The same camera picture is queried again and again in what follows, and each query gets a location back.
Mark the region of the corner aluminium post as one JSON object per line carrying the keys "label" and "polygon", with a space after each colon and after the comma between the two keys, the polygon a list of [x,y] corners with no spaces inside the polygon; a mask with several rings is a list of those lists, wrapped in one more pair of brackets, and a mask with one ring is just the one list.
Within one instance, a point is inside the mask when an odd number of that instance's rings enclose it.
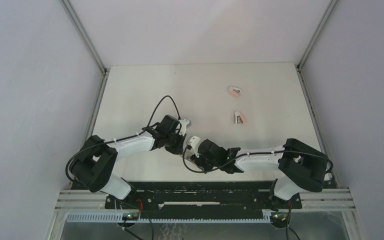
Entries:
{"label": "corner aluminium post", "polygon": [[336,9],[337,5],[340,3],[340,0],[330,0],[329,4],[327,5],[314,33],[312,34],[310,41],[308,45],[306,46],[298,64],[296,65],[296,69],[298,72],[301,72],[304,68],[306,62],[308,61],[310,54],[315,47],[318,39],[322,35],[323,30],[326,28],[328,21],[330,20],[334,10]]}
{"label": "corner aluminium post", "polygon": [[74,29],[76,30],[77,34],[79,35],[81,41],[86,47],[86,50],[88,51],[89,55],[91,56],[92,60],[98,67],[99,71],[105,75],[107,73],[107,68],[105,67],[104,62],[102,61],[95,45],[93,44],[89,34],[87,33],[86,28],[84,27],[80,17],[78,16],[72,2],[70,0],[59,0],[61,3],[64,11],[66,12],[68,18],[70,19]]}

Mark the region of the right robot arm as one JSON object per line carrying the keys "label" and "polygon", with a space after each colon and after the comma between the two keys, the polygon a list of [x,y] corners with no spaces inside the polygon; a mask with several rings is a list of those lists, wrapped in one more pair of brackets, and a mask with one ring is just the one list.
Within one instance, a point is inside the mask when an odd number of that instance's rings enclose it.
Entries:
{"label": "right robot arm", "polygon": [[269,192],[269,203],[275,208],[282,208],[298,193],[321,192],[325,176],[334,166],[324,153],[295,138],[288,138],[277,147],[249,150],[225,149],[209,139],[198,141],[193,136],[181,157],[183,162],[189,161],[197,167],[197,174],[218,170],[227,174],[280,171],[283,176],[273,181]]}

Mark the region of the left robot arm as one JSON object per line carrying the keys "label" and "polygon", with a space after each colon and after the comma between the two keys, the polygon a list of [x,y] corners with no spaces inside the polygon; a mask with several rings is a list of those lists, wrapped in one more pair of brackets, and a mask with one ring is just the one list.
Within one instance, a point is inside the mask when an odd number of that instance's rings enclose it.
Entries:
{"label": "left robot arm", "polygon": [[165,115],[160,122],[143,127],[140,133],[133,136],[104,140],[93,135],[67,162],[65,170],[68,178],[84,185],[92,193],[103,192],[115,197],[118,204],[129,209],[135,205],[137,196],[126,180],[113,173],[116,162],[160,148],[180,155],[190,125],[188,119]]}

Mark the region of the circuit board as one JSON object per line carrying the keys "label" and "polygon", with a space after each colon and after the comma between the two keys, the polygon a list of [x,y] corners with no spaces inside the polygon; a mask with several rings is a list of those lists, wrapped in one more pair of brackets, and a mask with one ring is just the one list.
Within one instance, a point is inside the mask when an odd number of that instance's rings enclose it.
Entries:
{"label": "circuit board", "polygon": [[290,214],[287,212],[278,212],[271,215],[273,223],[286,223],[290,219]]}
{"label": "circuit board", "polygon": [[126,213],[123,214],[122,216],[122,221],[127,222],[127,221],[137,221],[139,219],[139,215],[136,213]]}

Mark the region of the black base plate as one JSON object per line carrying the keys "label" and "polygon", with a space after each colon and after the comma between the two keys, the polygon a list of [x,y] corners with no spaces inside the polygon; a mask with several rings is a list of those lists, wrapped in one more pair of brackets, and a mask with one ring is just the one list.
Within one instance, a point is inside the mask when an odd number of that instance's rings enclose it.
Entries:
{"label": "black base plate", "polygon": [[258,221],[264,218],[264,212],[289,208],[301,212],[336,211],[341,202],[340,191],[330,187],[316,193],[298,193],[291,200],[276,200],[271,185],[270,181],[134,181],[131,193],[123,200],[75,186],[60,192],[57,207],[117,215],[143,211],[144,218],[157,221]]}

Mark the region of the right corner aluminium post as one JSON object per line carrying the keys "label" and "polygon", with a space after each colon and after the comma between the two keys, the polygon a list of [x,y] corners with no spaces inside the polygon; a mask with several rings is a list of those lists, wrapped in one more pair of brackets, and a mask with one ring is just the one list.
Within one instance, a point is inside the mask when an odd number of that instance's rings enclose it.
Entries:
{"label": "right corner aluminium post", "polygon": [[337,5],[340,3],[340,0],[330,0],[329,4],[327,5],[314,33],[312,34],[310,41],[308,45],[306,46],[298,64],[296,65],[296,69],[298,72],[301,72],[304,68],[306,62],[308,61],[310,54],[315,47],[318,39],[322,35],[323,30],[326,28],[328,21],[330,20],[334,10],[336,9]]}

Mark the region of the red white staple box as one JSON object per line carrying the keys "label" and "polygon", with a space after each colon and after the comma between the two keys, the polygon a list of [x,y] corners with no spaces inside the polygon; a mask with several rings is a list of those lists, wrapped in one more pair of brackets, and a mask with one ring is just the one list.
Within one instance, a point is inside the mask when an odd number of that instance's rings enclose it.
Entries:
{"label": "red white staple box", "polygon": [[186,163],[191,163],[193,164],[194,163],[194,152],[191,148],[189,147],[186,147],[184,150],[183,150],[183,154],[182,154],[182,157],[184,159],[184,161]]}

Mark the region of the right circuit board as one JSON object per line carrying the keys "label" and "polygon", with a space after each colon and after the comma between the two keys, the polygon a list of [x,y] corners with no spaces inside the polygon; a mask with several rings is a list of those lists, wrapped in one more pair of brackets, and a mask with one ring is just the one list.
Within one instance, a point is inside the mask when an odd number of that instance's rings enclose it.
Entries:
{"label": "right circuit board", "polygon": [[286,223],[290,219],[290,214],[287,212],[278,212],[271,215],[273,223]]}

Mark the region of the left circuit board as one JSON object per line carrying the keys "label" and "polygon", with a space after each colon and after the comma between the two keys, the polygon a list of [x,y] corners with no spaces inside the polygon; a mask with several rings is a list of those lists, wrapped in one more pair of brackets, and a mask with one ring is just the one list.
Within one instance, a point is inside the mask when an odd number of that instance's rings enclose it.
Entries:
{"label": "left circuit board", "polygon": [[126,213],[123,214],[122,216],[122,221],[127,222],[127,221],[137,221],[139,219],[139,215],[136,213]]}

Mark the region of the aluminium rail frame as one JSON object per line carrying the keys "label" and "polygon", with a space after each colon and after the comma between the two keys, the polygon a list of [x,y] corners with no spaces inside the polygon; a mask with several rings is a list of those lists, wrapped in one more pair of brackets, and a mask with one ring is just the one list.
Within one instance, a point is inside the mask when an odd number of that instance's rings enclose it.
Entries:
{"label": "aluminium rail frame", "polygon": [[[349,212],[356,207],[348,189],[324,189],[322,192],[302,192],[289,203],[272,203],[267,190],[138,190],[126,199],[131,205],[144,210],[161,210],[169,206],[187,207],[239,207],[248,210],[286,210],[292,207],[301,212]],[[56,202],[57,211],[108,211],[115,198],[106,193],[87,190],[62,190]]]}

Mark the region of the left corner aluminium post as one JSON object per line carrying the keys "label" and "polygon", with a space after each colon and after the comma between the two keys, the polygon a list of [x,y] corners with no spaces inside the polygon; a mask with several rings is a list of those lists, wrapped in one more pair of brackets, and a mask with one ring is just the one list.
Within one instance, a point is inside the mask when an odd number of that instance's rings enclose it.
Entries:
{"label": "left corner aluminium post", "polygon": [[61,3],[64,11],[66,12],[68,18],[70,19],[74,29],[76,30],[77,34],[79,35],[81,41],[86,47],[86,50],[88,51],[89,55],[91,56],[92,60],[98,67],[99,71],[105,75],[107,73],[107,68],[105,67],[104,62],[102,61],[95,45],[93,44],[89,34],[87,33],[86,28],[84,27],[80,17],[78,16],[72,2],[70,0],[59,0]]}

